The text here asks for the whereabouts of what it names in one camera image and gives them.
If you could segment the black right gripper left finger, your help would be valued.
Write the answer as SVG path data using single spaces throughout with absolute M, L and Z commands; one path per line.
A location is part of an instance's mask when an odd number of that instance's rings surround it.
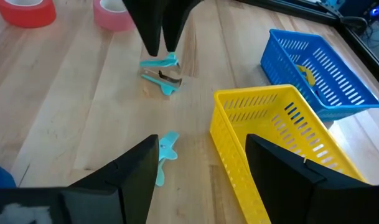
M 145 223 L 158 158 L 152 134 L 69 186 L 0 189 L 0 223 Z

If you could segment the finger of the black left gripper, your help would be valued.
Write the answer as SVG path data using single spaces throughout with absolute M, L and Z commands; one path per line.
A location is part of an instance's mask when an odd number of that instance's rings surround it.
M 170 0 L 162 19 L 164 40 L 168 52 L 175 52 L 191 10 L 202 0 Z
M 159 51 L 164 0 L 123 0 L 146 50 L 156 57 Z

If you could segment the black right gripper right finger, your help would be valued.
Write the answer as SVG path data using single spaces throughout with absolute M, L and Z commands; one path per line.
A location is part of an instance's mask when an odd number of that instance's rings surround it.
M 255 134 L 245 152 L 271 223 L 379 223 L 379 185 L 305 159 Z

